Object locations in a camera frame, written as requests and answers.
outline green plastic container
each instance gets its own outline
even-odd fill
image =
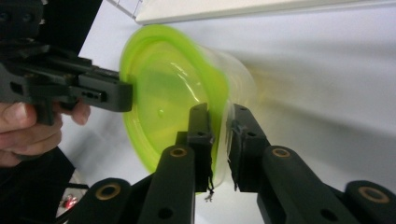
[[[177,132],[188,130],[190,108],[201,103],[209,109],[215,135],[212,170],[217,170],[219,147],[226,147],[229,107],[255,91],[248,70],[236,59],[200,47],[164,25],[145,26],[131,37],[122,53],[120,79],[134,87],[133,109],[124,113],[124,123],[150,172],[163,150],[175,144]],[[222,152],[224,163],[226,148]]]

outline green rim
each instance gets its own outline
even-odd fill
[[[215,135],[212,169],[216,167],[219,133],[228,98],[225,75],[210,64],[188,37],[164,25],[138,30],[122,53],[120,79],[131,83],[133,109],[124,124],[140,160],[154,172],[162,151],[185,132],[192,106],[207,103]]]

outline human hand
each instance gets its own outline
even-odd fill
[[[77,124],[84,125],[91,113],[90,107],[77,103],[72,111],[53,105],[54,124],[36,122],[32,105],[0,103],[0,167],[12,167],[21,161],[19,155],[41,155],[58,146],[62,140],[62,113],[68,114]]]

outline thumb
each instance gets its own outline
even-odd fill
[[[36,115],[32,105],[0,103],[0,133],[35,125]]]

